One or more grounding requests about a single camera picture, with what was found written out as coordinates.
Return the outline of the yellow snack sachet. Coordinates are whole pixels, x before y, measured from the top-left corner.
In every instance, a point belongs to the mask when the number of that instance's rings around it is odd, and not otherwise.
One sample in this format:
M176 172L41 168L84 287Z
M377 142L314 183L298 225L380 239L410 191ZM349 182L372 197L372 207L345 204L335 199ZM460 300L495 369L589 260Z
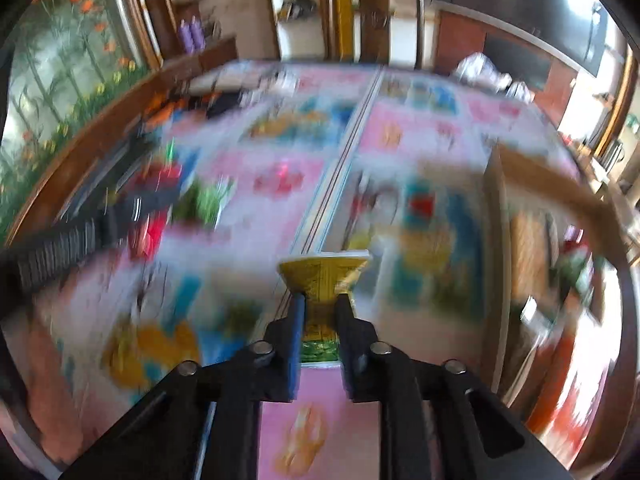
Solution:
M329 363L338 360L338 336L334 328L334 307L338 296L358 282L371 260L367 250L319 252L282 260L278 272L292 294L306 299L302 342L303 363Z

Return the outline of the red green snack bag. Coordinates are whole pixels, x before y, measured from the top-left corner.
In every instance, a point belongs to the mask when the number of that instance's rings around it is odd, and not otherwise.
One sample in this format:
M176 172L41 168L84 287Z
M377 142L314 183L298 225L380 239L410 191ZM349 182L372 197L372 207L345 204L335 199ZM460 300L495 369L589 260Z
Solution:
M128 234L129 257L151 261L160 248L169 209L180 196L182 166L170 141L134 176L134 226Z

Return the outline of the cardboard box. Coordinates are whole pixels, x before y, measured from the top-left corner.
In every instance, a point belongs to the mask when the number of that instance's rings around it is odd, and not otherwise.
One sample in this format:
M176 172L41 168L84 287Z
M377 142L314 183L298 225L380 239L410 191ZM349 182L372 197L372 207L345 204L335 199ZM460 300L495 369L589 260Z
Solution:
M575 477L614 460L631 421L637 301L612 203L496 145L480 377Z

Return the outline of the flower mural panel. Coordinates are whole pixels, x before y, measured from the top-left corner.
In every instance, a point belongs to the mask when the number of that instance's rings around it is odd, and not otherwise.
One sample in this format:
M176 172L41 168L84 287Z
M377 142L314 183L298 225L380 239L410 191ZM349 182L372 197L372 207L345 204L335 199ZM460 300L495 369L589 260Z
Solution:
M1 233L78 131L149 71L126 0L32 0L14 50L1 140Z

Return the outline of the green snack packet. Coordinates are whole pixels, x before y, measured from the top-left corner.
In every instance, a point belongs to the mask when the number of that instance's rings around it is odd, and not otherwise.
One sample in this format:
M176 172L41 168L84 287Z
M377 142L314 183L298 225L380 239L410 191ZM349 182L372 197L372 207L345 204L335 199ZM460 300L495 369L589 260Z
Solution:
M213 181L195 178L171 209L171 222L215 229L236 189L232 177Z

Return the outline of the colourful patterned tablecloth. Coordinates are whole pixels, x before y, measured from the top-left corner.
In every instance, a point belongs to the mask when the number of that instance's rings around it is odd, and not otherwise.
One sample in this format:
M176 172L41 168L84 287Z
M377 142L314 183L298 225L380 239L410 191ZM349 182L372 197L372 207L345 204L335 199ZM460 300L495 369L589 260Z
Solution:
M170 141L180 196L232 177L215 229L171 222L151 261L128 236L74 266L9 330L26 384L13 437L50 479L62 474L177 365L218 364L285 318L282 260L367 250L350 291L357 318L410 358L457 360L480 377L489 258L483 176L503 145L574 178L537 107L445 78L363 65L232 62L219 70L298 77L292 96L207 119L178 112L152 152L61 221L134 194ZM254 479L382 479L378 406L355 403L336 362L303 363L295 399L260 407Z

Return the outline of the orange black cloth pile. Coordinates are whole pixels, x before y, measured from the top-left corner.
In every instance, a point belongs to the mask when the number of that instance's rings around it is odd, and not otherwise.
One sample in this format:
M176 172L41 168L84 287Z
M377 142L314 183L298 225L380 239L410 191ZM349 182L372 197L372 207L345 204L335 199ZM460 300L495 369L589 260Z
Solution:
M299 79L289 70L273 68L263 73L220 70L192 79L179 90L152 105L141 119L141 128L151 132L185 110L202 110L207 119L251 107L270 96L292 96Z

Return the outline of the purple bottle right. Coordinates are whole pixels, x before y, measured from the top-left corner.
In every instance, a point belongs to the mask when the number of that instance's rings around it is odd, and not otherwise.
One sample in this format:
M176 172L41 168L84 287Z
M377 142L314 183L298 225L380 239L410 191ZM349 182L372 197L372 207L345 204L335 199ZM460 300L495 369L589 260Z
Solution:
M196 16L192 16L191 18L190 29L195 49L203 51L206 48L206 40L202 23Z

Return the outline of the purple bottle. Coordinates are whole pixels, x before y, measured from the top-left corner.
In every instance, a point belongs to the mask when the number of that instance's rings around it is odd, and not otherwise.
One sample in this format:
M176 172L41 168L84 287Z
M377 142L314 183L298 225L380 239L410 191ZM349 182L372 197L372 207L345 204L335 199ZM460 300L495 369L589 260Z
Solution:
M196 16L192 16L191 18L190 29L195 49L203 51L206 48L206 40L202 23Z
M188 22L181 20L178 26L178 33L180 41L186 54L192 54L195 52L195 44L191 32L191 27Z

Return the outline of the purple bottle left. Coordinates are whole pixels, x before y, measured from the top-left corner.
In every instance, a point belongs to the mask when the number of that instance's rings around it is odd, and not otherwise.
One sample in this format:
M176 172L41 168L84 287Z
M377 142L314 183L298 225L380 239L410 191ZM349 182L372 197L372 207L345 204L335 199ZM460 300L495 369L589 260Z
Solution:
M186 54L192 54L195 52L195 44L191 32L191 27L188 22L181 20L178 26L178 33L180 41Z

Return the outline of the white plastic bag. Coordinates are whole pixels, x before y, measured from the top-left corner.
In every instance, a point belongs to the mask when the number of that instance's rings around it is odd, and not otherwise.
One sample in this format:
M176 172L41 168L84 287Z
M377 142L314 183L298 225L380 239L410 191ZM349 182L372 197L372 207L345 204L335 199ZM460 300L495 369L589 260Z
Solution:
M484 53L475 52L458 63L451 76L462 84L481 88L508 99L531 103L535 93L524 81L514 80L508 73L501 73Z

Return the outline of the wooden chair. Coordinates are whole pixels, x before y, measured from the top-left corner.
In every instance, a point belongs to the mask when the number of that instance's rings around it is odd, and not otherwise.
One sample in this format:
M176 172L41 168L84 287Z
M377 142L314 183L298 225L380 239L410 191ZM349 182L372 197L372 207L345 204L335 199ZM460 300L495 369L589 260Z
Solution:
M424 67L425 14L432 1L414 0L415 70ZM378 65L390 62L392 0L319 0L319 9L325 58Z

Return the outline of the wall mounted television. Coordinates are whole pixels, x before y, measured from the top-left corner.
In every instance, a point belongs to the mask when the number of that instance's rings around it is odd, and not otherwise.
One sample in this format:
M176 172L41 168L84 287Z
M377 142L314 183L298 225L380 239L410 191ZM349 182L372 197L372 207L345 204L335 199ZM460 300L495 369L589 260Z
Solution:
M436 0L548 48L597 75L605 47L608 12L600 0Z

